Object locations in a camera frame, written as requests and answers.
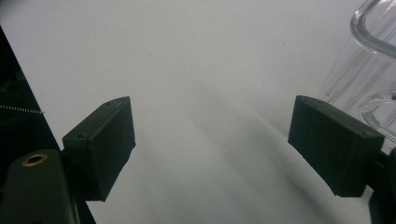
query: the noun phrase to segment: brass screw hole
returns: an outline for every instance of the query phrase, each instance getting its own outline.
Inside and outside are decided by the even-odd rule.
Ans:
[[[47,156],[47,154],[35,154],[35,155],[32,155],[32,156],[26,158],[22,162],[22,166],[35,166],[35,165],[38,165],[41,162],[46,161],[48,157],[49,156]]]

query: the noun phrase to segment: white table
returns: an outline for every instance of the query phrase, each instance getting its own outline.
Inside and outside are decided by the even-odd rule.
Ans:
[[[287,143],[353,1],[3,0],[0,22],[55,135],[129,95],[137,147],[98,223],[370,223]]]

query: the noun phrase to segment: white surface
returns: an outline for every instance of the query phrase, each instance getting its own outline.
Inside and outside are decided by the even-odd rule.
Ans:
[[[370,223],[287,144],[362,1],[6,1],[54,135],[129,95],[137,147],[98,223]]]

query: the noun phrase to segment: transparent plastic container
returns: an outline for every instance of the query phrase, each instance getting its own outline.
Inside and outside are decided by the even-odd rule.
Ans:
[[[396,0],[368,0],[318,98],[375,128],[396,147]]]

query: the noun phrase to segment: clear plastic cup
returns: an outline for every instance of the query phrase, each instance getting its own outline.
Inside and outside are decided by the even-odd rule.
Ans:
[[[318,98],[360,119],[396,147],[396,0],[367,0]]]

